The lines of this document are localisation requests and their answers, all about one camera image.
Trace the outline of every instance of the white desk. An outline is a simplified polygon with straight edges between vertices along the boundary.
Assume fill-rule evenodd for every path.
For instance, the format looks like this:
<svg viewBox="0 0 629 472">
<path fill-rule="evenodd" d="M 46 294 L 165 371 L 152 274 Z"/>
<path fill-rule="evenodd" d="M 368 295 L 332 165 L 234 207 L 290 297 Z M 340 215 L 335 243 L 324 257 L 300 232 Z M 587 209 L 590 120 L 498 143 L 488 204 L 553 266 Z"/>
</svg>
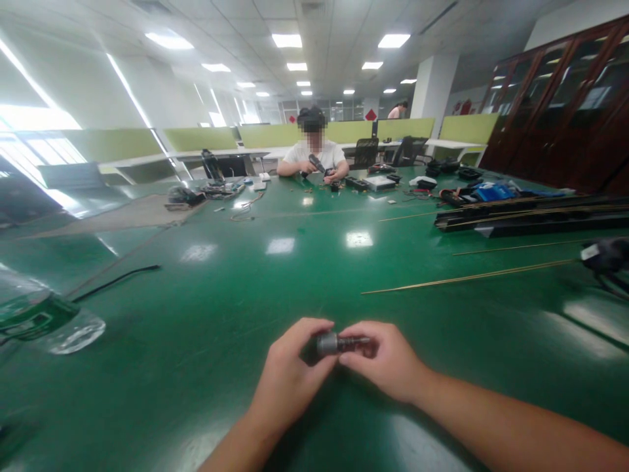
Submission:
<svg viewBox="0 0 629 472">
<path fill-rule="evenodd" d="M 400 145 L 399 141 L 392 141 L 390 143 L 380 143 L 380 148 L 393 148 Z M 340 145 L 343 149 L 352 149 L 356 147 L 356 143 L 344 143 Z M 481 149 L 480 156 L 476 160 L 476 166 L 482 159 L 485 149 L 487 148 L 486 144 L 475 144 L 475 143 L 466 143 L 459 141 L 449 141 L 449 140 L 438 140 L 438 139 L 429 139 L 426 142 L 426 146 L 435 146 L 436 148 L 447 148 L 447 149 L 459 149 L 459 161 L 463 158 L 464 155 L 470 152 L 479 152 L 478 149 Z M 271 159 L 283 159 L 291 146 L 282 146 L 282 147 L 238 147 L 235 149 L 215 149 L 212 150 L 212 154 L 214 154 L 217 158 L 220 159 L 221 156 L 230 156 L 230 155 L 247 155 L 249 157 L 259 157 L 262 163 L 263 160 L 271 160 Z M 124 172 L 125 167 L 135 167 L 144 164 L 156 163 L 159 161 L 165 161 L 170 159 L 171 161 L 177 160 L 182 162 L 185 167 L 186 161 L 196 161 L 200 159 L 201 151 L 186 151 L 186 152 L 169 152 L 169 153 L 160 153 L 160 154 L 152 154 L 148 156 L 142 157 L 134 157 L 132 159 L 123 159 L 121 161 L 112 161 L 108 163 L 99 164 L 98 167 L 103 172 L 110 171 L 109 169 L 114 168 L 120 175 L 125 177 L 129 182 L 135 184 L 133 179 L 126 175 Z M 185 167 L 188 175 L 192 178 L 192 175 L 188 171 L 187 167 Z"/>
</svg>

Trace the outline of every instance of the ceiling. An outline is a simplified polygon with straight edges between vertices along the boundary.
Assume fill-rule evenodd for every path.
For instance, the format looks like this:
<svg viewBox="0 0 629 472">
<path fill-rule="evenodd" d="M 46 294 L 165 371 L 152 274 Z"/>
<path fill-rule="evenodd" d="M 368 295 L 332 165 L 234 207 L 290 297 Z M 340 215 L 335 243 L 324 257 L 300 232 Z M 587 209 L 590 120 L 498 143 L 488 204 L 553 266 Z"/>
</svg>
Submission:
<svg viewBox="0 0 629 472">
<path fill-rule="evenodd" d="M 523 51 L 535 20 L 573 0 L 3 0 L 0 21 L 18 23 L 118 56 L 146 55 L 168 62 L 193 81 L 269 100 L 300 96 L 309 80 L 313 98 L 409 96 L 419 63 L 434 54 L 460 54 L 452 92 L 479 87 L 496 61 Z M 166 50 L 145 37 L 171 29 L 195 46 Z M 278 49 L 272 33 L 301 34 L 302 49 Z M 387 33 L 409 33 L 400 49 L 378 49 Z M 363 71 L 365 61 L 382 61 Z M 231 73 L 211 73 L 202 62 L 224 63 Z M 306 62 L 290 72 L 287 62 Z M 236 82 L 256 88 L 239 90 Z"/>
</svg>

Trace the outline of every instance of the white t-shirt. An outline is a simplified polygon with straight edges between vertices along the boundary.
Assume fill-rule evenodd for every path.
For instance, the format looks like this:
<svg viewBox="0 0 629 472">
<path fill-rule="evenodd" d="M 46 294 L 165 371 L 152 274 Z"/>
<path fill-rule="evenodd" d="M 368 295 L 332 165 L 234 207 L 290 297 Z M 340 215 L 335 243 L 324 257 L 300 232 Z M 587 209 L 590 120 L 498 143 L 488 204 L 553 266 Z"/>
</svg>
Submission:
<svg viewBox="0 0 629 472">
<path fill-rule="evenodd" d="M 288 153 L 286 153 L 284 158 L 284 162 L 298 163 L 301 161 L 307 161 L 310 154 L 314 154 L 326 169 L 337 168 L 339 164 L 345 160 L 343 148 L 335 142 L 325 140 L 323 142 L 323 149 L 321 152 L 315 154 L 310 151 L 308 141 L 302 140 L 298 141 L 296 145 L 288 150 Z"/>
<path fill-rule="evenodd" d="M 397 119 L 399 117 L 400 117 L 400 109 L 397 107 L 392 109 L 388 116 L 389 119 Z"/>
</svg>

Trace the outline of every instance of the hand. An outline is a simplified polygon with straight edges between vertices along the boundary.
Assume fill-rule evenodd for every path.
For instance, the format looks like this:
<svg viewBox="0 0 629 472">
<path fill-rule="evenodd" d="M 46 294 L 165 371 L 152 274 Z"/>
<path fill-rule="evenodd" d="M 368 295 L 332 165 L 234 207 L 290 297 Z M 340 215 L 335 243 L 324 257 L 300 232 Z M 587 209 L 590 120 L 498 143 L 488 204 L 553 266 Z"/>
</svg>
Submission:
<svg viewBox="0 0 629 472">
<path fill-rule="evenodd" d="M 316 167 L 310 161 L 299 161 L 299 170 L 302 172 L 306 172 L 307 174 L 312 174 L 316 171 Z"/>
<path fill-rule="evenodd" d="M 422 390 L 432 383 L 434 372 L 417 358 L 393 324 L 361 321 L 339 333 L 339 337 L 344 336 L 372 339 L 377 348 L 372 359 L 369 352 L 346 352 L 339 362 L 367 377 L 391 398 L 415 403 Z"/>
<path fill-rule="evenodd" d="M 337 174 L 336 169 L 331 170 L 330 173 L 326 177 L 323 177 L 323 182 L 326 185 L 330 185 L 335 180 L 338 180 L 338 178 L 336 177 L 336 174 Z"/>
<path fill-rule="evenodd" d="M 338 356 L 327 356 L 308 367 L 299 353 L 314 334 L 333 326 L 333 321 L 302 318 L 269 348 L 247 413 L 268 434 L 281 435 L 297 421 L 332 371 Z"/>
</svg>

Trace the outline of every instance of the green table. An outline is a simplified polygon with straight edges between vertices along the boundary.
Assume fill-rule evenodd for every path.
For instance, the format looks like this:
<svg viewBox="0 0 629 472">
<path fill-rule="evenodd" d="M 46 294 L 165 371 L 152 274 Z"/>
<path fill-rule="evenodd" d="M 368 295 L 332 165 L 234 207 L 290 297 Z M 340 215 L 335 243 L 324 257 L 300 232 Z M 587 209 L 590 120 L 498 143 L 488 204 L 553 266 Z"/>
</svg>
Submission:
<svg viewBox="0 0 629 472">
<path fill-rule="evenodd" d="M 423 168 L 399 173 L 407 182 Z M 433 211 L 434 203 L 402 203 L 399 191 L 334 195 L 319 190 L 320 176 L 310 180 L 314 190 L 305 193 L 308 184 L 273 178 L 253 205 L 253 221 L 229 221 L 234 208 L 255 196 L 247 189 L 236 201 L 207 203 L 181 227 L 109 235 L 107 256 L 94 246 L 101 235 L 1 243 L 0 262 L 61 291 L 79 284 L 77 268 L 87 279 L 112 260 L 115 266 L 86 291 L 141 266 L 162 269 L 85 300 L 107 330 L 75 355 L 0 349 L 0 423 L 14 425 L 0 440 L 0 465 L 194 470 L 247 409 L 270 344 L 302 316 L 327 317 L 339 328 L 361 319 L 396 323 L 435 369 L 629 444 L 629 356 L 582 326 L 626 342 L 629 305 L 596 289 L 585 268 L 360 295 L 574 257 L 578 245 L 452 253 L 593 232 L 492 240 L 473 231 L 444 235 L 432 225 L 434 216 L 378 222 Z M 440 178 L 440 188 L 461 184 Z M 213 211 L 219 207 L 226 210 Z M 52 258 L 59 247 L 72 270 Z M 429 418 L 340 367 L 268 468 L 484 469 Z"/>
</svg>

